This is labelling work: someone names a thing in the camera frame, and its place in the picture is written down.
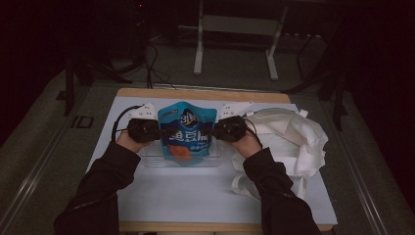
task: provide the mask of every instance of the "white cloth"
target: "white cloth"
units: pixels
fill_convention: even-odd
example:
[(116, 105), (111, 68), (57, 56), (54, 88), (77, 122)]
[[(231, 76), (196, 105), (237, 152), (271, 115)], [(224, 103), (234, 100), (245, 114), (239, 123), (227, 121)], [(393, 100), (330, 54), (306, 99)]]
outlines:
[[(283, 163), (289, 176), (300, 177), (297, 196), (302, 199), (305, 198), (308, 179), (325, 164), (323, 147), (328, 141), (320, 124), (306, 116), (306, 111), (295, 113), (283, 109), (266, 109), (247, 117), (247, 125), (256, 130), (263, 147), (270, 148), (274, 161)], [(232, 157), (232, 163), (238, 171), (244, 171), (242, 162), (243, 157), (238, 153)], [(247, 182), (239, 183), (239, 179), (235, 178), (233, 182), (235, 193), (256, 195), (256, 192), (248, 195), (247, 190), (252, 187), (247, 186)]]

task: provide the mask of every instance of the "black sleeve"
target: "black sleeve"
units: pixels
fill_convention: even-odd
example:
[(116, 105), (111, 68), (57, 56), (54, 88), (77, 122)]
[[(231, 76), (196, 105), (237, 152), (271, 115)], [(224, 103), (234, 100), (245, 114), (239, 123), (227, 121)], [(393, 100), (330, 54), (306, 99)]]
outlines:
[(269, 148), (244, 161), (247, 176), (261, 197), (261, 221), (264, 235), (321, 234), (308, 204), (298, 198), (284, 164), (275, 163)]
[(119, 234), (116, 191), (132, 183), (139, 162), (136, 154), (111, 142), (56, 218), (55, 234)]

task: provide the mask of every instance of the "packaging logo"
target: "packaging logo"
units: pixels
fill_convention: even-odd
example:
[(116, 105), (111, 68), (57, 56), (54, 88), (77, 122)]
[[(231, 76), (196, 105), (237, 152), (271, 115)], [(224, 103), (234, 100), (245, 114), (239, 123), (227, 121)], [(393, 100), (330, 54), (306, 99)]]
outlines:
[(185, 109), (180, 116), (180, 122), (187, 128), (192, 128), (198, 123), (196, 116), (189, 109)]

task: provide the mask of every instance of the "blue snack bag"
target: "blue snack bag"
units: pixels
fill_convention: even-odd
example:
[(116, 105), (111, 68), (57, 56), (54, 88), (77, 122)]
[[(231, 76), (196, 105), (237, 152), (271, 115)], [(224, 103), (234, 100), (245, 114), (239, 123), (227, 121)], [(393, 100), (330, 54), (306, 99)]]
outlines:
[(183, 166), (200, 163), (209, 155), (211, 145), (211, 136), (202, 135), (200, 130), (214, 128), (216, 113), (216, 109), (200, 108), (187, 102), (159, 110), (160, 129), (178, 129), (175, 135), (161, 138), (164, 157)]

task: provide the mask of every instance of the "dark background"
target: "dark background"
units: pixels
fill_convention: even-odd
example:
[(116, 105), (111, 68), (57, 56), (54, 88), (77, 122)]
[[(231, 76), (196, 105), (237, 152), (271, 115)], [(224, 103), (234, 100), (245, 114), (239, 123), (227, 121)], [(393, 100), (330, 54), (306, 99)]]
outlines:
[[(65, 67), (62, 29), (91, 16), (86, 1), (3, 1), (0, 6), (0, 66), (2, 144), (49, 80)], [(249, 8), (241, 4), (239, 11)], [(149, 19), (174, 38), (177, 24), (197, 22), (197, 1), (152, 1)], [(216, 5), (210, 8), (216, 11)], [(346, 89), (362, 113), (392, 174), (415, 211), (410, 176), (415, 168), (414, 43), (415, 12), (409, 2), (383, 2), (371, 7), (346, 8), (334, 44), (352, 66)], [(251, 14), (261, 15), (261, 11)], [(312, 11), (290, 9), (284, 30), (301, 30), (301, 19), (315, 19)]]

